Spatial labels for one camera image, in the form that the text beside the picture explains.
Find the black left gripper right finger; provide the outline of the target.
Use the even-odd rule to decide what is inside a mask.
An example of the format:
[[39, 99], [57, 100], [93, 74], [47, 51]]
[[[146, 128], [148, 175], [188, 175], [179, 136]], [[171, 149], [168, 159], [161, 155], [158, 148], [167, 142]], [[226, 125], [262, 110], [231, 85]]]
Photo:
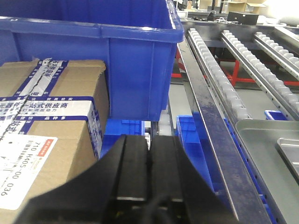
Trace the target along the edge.
[[156, 224], [237, 224], [187, 157], [178, 137], [155, 136], [151, 187]]

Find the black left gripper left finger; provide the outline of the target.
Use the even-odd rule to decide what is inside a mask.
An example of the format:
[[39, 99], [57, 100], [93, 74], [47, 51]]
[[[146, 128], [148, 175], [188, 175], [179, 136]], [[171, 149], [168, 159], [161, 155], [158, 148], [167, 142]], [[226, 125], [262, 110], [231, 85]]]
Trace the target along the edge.
[[122, 135], [98, 162], [67, 183], [33, 197], [17, 224], [138, 224], [147, 201], [142, 136]]

